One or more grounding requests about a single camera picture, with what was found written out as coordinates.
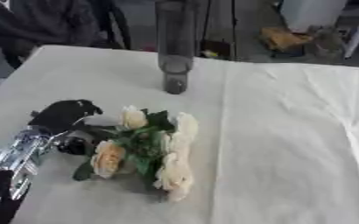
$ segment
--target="gray floor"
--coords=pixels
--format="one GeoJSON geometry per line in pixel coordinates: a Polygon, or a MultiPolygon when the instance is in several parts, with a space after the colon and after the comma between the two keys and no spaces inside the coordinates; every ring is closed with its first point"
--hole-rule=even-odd
{"type": "MultiPolygon", "coordinates": [[[[231,40],[229,0],[215,1],[212,9],[208,38],[214,40],[231,40]]],[[[271,7],[271,0],[237,1],[237,51],[238,60],[256,63],[300,62],[317,64],[334,64],[359,67],[359,51],[351,59],[325,59],[312,54],[305,57],[274,59],[271,53],[259,43],[258,33],[262,27],[282,25],[283,22],[271,7]]],[[[155,20],[154,4],[147,0],[119,0],[130,24],[133,49],[154,48],[155,20]]],[[[202,24],[205,4],[199,10],[199,25],[202,24]]],[[[0,52],[0,78],[8,77],[12,69],[4,61],[0,52]]]]}

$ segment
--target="white tablecloth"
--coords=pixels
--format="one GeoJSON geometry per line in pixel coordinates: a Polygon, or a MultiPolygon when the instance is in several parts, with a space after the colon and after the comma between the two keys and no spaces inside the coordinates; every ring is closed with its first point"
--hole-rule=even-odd
{"type": "Polygon", "coordinates": [[[359,68],[197,59],[189,89],[162,91],[156,54],[50,46],[0,87],[0,147],[52,102],[89,99],[191,113],[195,186],[171,204],[133,178],[74,182],[50,155],[15,224],[359,224],[359,68]]]}

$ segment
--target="clear glass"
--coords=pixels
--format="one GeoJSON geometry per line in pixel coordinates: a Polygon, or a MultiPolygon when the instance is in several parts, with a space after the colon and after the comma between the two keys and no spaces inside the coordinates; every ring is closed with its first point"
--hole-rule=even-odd
{"type": "Polygon", "coordinates": [[[165,91],[180,94],[187,89],[187,75],[195,53],[195,7],[192,0],[156,3],[158,63],[165,75],[165,91]]]}

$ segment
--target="black chair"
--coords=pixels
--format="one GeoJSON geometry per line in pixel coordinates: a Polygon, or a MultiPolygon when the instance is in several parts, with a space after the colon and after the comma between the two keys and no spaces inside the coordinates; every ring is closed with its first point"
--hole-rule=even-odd
{"type": "MultiPolygon", "coordinates": [[[[92,10],[98,21],[101,32],[106,33],[107,38],[105,43],[100,43],[97,47],[112,48],[112,49],[131,49],[131,39],[128,22],[123,11],[116,5],[116,0],[88,0],[91,4],[92,10]],[[116,35],[113,31],[113,21],[111,15],[116,20],[118,30],[121,33],[123,46],[120,46],[116,41],[116,35]]],[[[20,58],[11,53],[3,50],[5,60],[10,66],[17,69],[23,62],[20,58]]]]}

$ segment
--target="metal robot arm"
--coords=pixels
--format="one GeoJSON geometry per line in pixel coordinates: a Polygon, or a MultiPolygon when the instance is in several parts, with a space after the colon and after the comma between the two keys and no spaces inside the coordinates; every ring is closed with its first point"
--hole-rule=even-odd
{"type": "Polygon", "coordinates": [[[8,224],[28,193],[32,180],[63,137],[102,110],[91,101],[58,101],[35,113],[26,129],[0,149],[0,224],[8,224]]]}

